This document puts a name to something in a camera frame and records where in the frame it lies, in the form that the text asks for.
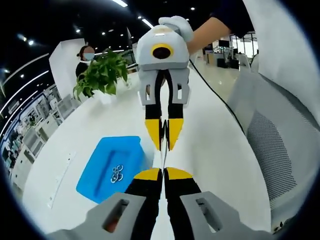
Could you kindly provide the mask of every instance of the glass wall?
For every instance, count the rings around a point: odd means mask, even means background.
[[[246,54],[249,59],[252,59],[258,52],[258,41],[254,32],[246,34],[243,38],[231,35],[230,41],[232,47],[238,49],[238,53]]]

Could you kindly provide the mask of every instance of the metal ring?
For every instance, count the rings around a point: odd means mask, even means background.
[[[116,166],[116,169],[121,172],[124,169],[124,166],[122,164],[119,164],[118,166]]]
[[[118,170],[118,168],[116,168],[116,167],[112,168],[112,172],[113,172],[114,174],[119,174],[119,170]]]
[[[122,173],[119,173],[118,182],[120,182],[122,179],[124,179],[124,175]]]
[[[110,181],[111,181],[112,184],[115,184],[116,181],[118,181],[118,179],[119,179],[119,174],[112,174],[112,177],[111,177]]]

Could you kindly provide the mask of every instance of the face mask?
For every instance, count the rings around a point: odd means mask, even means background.
[[[94,59],[95,54],[94,53],[84,53],[83,56],[84,56],[85,59],[90,61],[90,60]]]

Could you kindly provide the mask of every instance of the black sleeve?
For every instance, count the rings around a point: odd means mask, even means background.
[[[84,73],[88,69],[87,64],[80,62],[75,69],[76,77],[79,77],[80,74]]]
[[[255,30],[242,0],[221,0],[220,7],[210,16],[223,22],[239,38]]]

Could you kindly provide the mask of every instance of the green leaves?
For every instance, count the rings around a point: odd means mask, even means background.
[[[107,85],[105,90],[107,94],[116,95],[116,86],[114,84]]]
[[[122,54],[117,54],[109,49],[103,51],[101,55],[92,61],[88,69],[77,78],[73,94],[91,97],[93,90],[100,90],[110,95],[116,94],[116,83],[118,78],[128,80],[127,60]]]

